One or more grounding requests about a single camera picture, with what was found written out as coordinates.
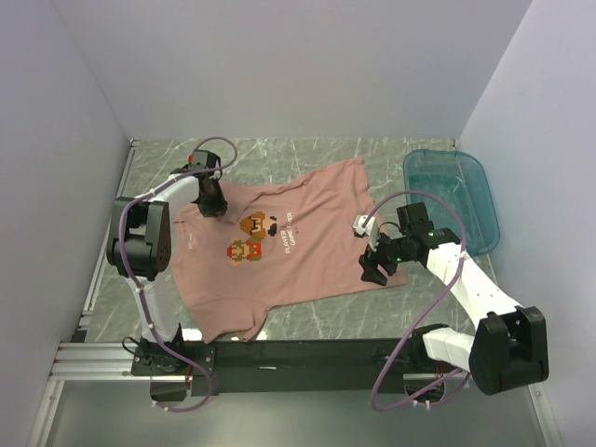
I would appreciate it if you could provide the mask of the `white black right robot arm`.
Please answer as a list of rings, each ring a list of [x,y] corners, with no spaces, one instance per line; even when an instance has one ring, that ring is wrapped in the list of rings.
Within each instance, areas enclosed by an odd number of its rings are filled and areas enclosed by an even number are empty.
[[[359,257],[361,279],[385,286],[400,264],[416,262],[439,279],[473,323],[467,335],[446,325],[414,325],[386,360],[405,353],[412,366],[428,372],[439,362],[469,373],[488,396],[549,378],[547,322],[535,306],[524,307],[501,291],[467,253],[449,228],[437,228],[424,203],[398,208],[400,237],[383,233],[372,215],[353,223],[368,243]]]

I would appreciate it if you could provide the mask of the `pink t-shirt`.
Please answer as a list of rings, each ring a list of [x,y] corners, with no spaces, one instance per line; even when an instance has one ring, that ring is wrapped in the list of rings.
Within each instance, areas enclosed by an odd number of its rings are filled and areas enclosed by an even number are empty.
[[[374,206],[361,158],[285,184],[222,189],[224,216],[189,204],[172,224],[173,279],[205,342],[228,333],[249,341],[274,307],[375,289],[360,278],[367,241],[353,234]]]

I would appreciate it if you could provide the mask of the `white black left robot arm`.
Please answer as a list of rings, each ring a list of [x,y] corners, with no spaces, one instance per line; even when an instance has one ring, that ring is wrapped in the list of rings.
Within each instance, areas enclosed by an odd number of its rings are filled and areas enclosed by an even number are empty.
[[[217,222],[228,210],[220,180],[233,161],[199,144],[182,167],[163,183],[136,197],[120,196],[112,207],[106,246],[108,264],[125,279],[135,298],[142,335],[134,358],[163,374],[187,368],[209,377],[214,357],[206,345],[188,345],[181,323],[165,297],[163,273],[172,258],[172,218],[189,206],[202,218]]]

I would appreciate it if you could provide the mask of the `teal translucent plastic basin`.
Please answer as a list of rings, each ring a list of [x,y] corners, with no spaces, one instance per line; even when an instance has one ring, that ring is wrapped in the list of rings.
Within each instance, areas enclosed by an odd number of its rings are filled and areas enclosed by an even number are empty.
[[[467,252],[488,254],[500,240],[500,228],[488,180],[481,162],[461,151],[419,149],[402,164],[408,203],[422,201],[438,227],[460,235],[459,226],[446,209],[451,207],[467,233]]]

